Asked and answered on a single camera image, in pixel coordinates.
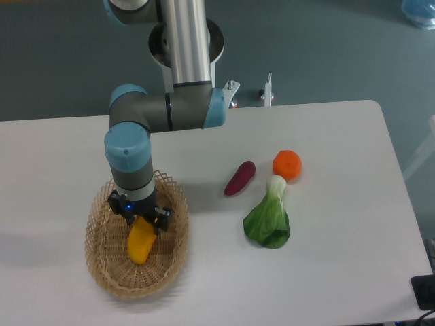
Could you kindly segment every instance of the blue joint cap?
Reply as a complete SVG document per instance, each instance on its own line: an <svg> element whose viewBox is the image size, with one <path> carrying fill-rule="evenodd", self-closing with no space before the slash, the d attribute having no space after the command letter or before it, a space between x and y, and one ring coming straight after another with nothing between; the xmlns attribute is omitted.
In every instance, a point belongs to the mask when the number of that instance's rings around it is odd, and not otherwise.
<svg viewBox="0 0 435 326"><path fill-rule="evenodd" d="M117 25L121 25L121 26L127 26L125 24L122 24L120 22L120 20L115 16L114 12L112 11L111 7L110 7L110 0L103 0L104 3L104 8L106 9L106 13L109 16L109 18L111 19L112 22L114 22Z"/></svg>
<svg viewBox="0 0 435 326"><path fill-rule="evenodd" d="M135 122L120 122L104 137L104 152L112 168L132 173L143 168L151 158L148 132Z"/></svg>
<svg viewBox="0 0 435 326"><path fill-rule="evenodd" d="M110 112L111 105L116 101L116 99L118 97L120 97L120 96L122 96L124 94L130 93L130 92L140 92L140 93L144 93L145 95L147 95L147 91L145 90L145 88L143 88L143 87L141 87L139 85L124 84L124 85L118 86L111 93L109 112Z"/></svg>
<svg viewBox="0 0 435 326"><path fill-rule="evenodd" d="M224 124L226 112L224 91L221 88L214 88L203 129L218 127Z"/></svg>

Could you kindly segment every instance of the wicker basket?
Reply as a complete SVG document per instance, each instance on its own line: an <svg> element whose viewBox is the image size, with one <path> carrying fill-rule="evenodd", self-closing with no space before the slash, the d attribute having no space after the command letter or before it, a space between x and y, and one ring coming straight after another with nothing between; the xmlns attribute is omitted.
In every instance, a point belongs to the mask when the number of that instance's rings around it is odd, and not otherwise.
<svg viewBox="0 0 435 326"><path fill-rule="evenodd" d="M133 263L127 254L131 227L111 211L107 198L115 189L107 182L92 204L86 228L85 253L89 272L108 292L124 299L145 297L165 288L183 266L188 244L188 208L180 186L166 173L154 172L157 201L174 210L173 220L153 244L144 264Z"/></svg>

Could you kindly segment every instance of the blue object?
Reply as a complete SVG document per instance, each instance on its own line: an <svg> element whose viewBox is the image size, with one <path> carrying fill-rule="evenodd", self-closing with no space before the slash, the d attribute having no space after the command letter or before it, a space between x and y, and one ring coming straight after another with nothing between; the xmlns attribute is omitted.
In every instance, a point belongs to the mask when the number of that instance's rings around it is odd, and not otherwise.
<svg viewBox="0 0 435 326"><path fill-rule="evenodd" d="M435 29L435 0L403 0L402 11L421 29Z"/></svg>
<svg viewBox="0 0 435 326"><path fill-rule="evenodd" d="M103 0L103 3L104 3L104 8L106 9L106 13L112 22L114 22L117 25L127 26L125 24L122 24L120 20L115 16L114 12L111 10L109 0Z"/></svg>
<svg viewBox="0 0 435 326"><path fill-rule="evenodd" d="M151 158L148 132L134 122L120 122L104 137L104 152L112 168L131 173L143 168Z"/></svg>
<svg viewBox="0 0 435 326"><path fill-rule="evenodd" d="M226 112L224 91L221 88L214 88L203 129L218 127L224 124Z"/></svg>
<svg viewBox="0 0 435 326"><path fill-rule="evenodd" d="M110 108L111 105L115 102L115 100L127 93L130 92L140 92L140 93L144 93L145 95L148 95L147 91L145 90L145 88L143 88L142 86L139 85L134 85L134 84L124 84L121 86L118 86L117 88L114 89L114 91L111 93L110 96L110 105L109 105L109 112L110 112Z"/></svg>

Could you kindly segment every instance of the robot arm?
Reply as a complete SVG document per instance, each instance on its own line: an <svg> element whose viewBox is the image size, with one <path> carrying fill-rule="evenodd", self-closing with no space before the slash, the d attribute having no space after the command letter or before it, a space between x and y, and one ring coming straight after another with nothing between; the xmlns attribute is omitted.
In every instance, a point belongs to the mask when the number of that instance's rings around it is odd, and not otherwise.
<svg viewBox="0 0 435 326"><path fill-rule="evenodd" d="M105 1L111 14L124 23L158 18L156 3L161 2L166 22L174 91L148 96L140 86L116 88L105 136L105 154L116 184L108 198L112 210L129 225L140 215L159 233L167 230L172 212L156 203L150 134L221 126L226 118L224 92L211 82L204 0Z"/></svg>

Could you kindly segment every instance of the metal clamp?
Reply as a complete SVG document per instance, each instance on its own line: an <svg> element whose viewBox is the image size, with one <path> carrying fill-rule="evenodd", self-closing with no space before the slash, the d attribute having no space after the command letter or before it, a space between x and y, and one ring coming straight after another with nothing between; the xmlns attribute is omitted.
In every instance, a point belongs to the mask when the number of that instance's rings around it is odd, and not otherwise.
<svg viewBox="0 0 435 326"><path fill-rule="evenodd" d="M237 99L234 97L237 90L240 88L240 83L235 80L228 80L224 86L225 107L232 109L237 107Z"/></svg>
<svg viewBox="0 0 435 326"><path fill-rule="evenodd" d="M275 95L272 93L272 73L268 74L264 88L258 92L258 96L260 101L264 102L265 107L272 105L272 101L275 98Z"/></svg>

